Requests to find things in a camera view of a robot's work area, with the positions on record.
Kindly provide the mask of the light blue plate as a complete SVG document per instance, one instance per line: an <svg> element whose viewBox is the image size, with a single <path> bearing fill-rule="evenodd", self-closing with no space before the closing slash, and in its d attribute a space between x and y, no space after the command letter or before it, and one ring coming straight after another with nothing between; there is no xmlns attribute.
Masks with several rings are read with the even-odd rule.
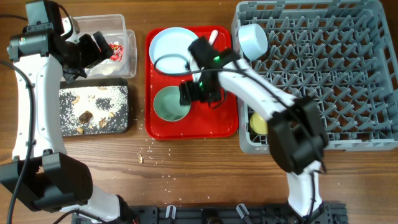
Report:
<svg viewBox="0 0 398 224"><path fill-rule="evenodd" d="M163 73L185 73L199 70L188 47L198 36L182 27L171 27L160 31L152 39L149 57L156 68Z"/></svg>

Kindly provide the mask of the red snack wrapper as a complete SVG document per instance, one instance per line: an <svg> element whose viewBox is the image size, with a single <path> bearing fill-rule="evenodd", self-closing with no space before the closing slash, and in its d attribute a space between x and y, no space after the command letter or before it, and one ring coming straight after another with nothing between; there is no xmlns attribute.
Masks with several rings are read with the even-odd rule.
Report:
<svg viewBox="0 0 398 224"><path fill-rule="evenodd" d="M109 46L114 51L110 59L115 62L120 62L124 54L124 46L119 44L110 44Z"/></svg>

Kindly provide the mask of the white napkin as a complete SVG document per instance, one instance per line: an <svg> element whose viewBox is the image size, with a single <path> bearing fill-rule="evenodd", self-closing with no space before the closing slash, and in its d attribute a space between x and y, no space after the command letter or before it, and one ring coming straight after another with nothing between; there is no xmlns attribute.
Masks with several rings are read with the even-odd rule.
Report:
<svg viewBox="0 0 398 224"><path fill-rule="evenodd" d="M93 68L87 68L85 72L92 77L118 75L123 66L122 61L106 59Z"/></svg>

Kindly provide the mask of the yellow cup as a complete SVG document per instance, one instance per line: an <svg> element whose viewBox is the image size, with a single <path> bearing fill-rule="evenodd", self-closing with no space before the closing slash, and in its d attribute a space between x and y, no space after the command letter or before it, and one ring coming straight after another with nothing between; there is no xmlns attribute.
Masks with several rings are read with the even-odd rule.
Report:
<svg viewBox="0 0 398 224"><path fill-rule="evenodd" d="M268 134L267 122L259 115L259 113L252 114L249 124L255 133L260 135Z"/></svg>

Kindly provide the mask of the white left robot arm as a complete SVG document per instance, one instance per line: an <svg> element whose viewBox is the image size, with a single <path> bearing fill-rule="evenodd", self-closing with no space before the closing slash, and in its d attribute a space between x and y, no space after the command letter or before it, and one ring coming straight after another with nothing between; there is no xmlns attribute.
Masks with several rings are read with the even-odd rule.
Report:
<svg viewBox="0 0 398 224"><path fill-rule="evenodd" d="M135 213L119 195L93 185L90 170L70 157L60 127L60 82L86 77L113 55L102 33L73 37L64 29L65 8L54 1L25 5L27 25L12 36L6 66L18 87L18 125L12 162L1 166L1 184L33 212L71 213L93 223L134 223Z"/></svg>

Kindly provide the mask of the light blue bowl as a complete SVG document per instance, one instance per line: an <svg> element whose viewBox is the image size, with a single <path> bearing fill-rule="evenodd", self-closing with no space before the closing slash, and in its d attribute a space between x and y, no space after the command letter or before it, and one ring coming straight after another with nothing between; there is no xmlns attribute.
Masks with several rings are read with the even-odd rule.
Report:
<svg viewBox="0 0 398 224"><path fill-rule="evenodd" d="M241 26L238 30L238 39L243 54L249 60L256 60L268 50L268 39L259 24Z"/></svg>

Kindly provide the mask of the green bowl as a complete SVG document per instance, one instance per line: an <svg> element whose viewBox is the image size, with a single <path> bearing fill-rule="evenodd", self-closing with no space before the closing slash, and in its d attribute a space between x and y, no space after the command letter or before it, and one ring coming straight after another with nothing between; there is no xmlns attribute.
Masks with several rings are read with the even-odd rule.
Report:
<svg viewBox="0 0 398 224"><path fill-rule="evenodd" d="M155 96L153 108L156 115L164 121L180 121L190 112L191 105L180 104L180 90L177 86L167 86Z"/></svg>

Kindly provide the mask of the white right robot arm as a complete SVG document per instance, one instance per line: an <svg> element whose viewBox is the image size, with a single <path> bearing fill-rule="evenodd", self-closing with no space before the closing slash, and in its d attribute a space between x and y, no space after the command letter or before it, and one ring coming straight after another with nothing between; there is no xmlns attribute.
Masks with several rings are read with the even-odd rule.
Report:
<svg viewBox="0 0 398 224"><path fill-rule="evenodd" d="M293 216L302 223L319 217L318 177L326 172L323 151L328 135L315 100L297 98L277 88L234 50L219 52L205 37L195 39L187 50L198 70L187 68L184 74L197 73L199 78L180 84L180 104L200 101L220 105L221 92L231 92L246 102L267 123L271 156L287 174Z"/></svg>

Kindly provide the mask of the pink plastic fork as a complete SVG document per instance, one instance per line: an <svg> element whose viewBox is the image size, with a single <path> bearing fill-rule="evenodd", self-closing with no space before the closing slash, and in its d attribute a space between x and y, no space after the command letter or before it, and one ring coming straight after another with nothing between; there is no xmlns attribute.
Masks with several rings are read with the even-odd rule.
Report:
<svg viewBox="0 0 398 224"><path fill-rule="evenodd" d="M209 42L210 45L213 45L213 44L214 44L214 42L215 42L217 36L218 36L218 31L215 29L215 30L213 30L213 31L211 32L210 37L209 37L209 39L208 39L208 42Z"/></svg>

